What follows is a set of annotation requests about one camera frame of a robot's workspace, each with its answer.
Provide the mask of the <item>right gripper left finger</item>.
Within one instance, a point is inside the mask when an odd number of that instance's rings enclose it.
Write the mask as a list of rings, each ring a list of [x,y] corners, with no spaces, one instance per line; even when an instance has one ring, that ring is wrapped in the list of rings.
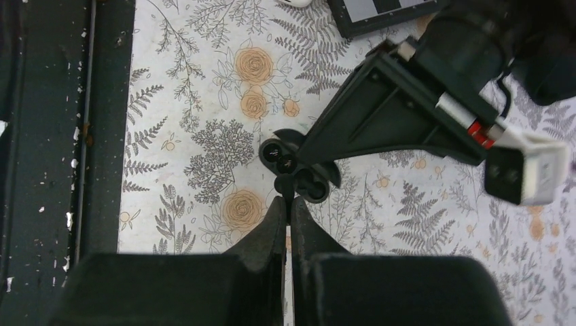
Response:
[[[264,218],[226,251],[242,264],[234,277],[230,325],[283,325],[287,205],[273,199]]]

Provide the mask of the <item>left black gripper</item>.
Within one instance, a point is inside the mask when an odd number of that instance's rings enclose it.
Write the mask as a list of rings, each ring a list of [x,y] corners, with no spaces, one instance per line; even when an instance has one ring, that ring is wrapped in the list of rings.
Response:
[[[418,38],[348,76],[296,155],[309,164],[421,149],[477,166],[505,132],[480,96],[512,75],[541,106],[575,96],[574,1],[453,1]]]

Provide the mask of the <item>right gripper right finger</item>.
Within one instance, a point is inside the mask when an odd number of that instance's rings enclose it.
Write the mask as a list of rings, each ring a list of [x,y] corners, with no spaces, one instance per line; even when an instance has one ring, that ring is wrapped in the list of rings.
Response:
[[[319,254],[348,254],[349,251],[313,219],[301,196],[291,204],[290,226],[294,324],[308,325],[308,313],[315,307],[309,298],[308,282],[312,258]]]

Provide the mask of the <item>black earbud charging case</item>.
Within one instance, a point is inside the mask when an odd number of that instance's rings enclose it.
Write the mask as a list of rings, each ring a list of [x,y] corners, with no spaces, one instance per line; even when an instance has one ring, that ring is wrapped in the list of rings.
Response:
[[[306,140],[306,136],[293,129],[280,129],[264,141],[258,150],[262,164],[274,175],[291,174],[295,179],[295,193],[308,202],[318,204],[324,202],[331,187],[340,187],[342,174],[335,162],[308,164],[297,158],[297,150]],[[282,157],[278,162],[270,163],[264,159],[264,147],[276,143],[282,148]]]

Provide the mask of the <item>black earbud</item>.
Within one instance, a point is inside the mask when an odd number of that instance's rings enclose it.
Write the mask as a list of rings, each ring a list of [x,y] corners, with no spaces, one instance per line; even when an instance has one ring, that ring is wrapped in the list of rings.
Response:
[[[270,143],[264,147],[263,155],[267,162],[275,163],[282,157],[282,148],[276,143]]]
[[[275,190],[285,201],[287,225],[291,224],[291,209],[295,199],[295,179],[291,174],[281,174],[274,180]]]

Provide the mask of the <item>white earbud case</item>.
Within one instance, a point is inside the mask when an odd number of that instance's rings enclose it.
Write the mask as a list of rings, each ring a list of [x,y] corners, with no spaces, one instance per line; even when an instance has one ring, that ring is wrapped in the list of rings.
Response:
[[[277,2],[291,7],[303,8],[309,6],[312,0],[277,0]]]

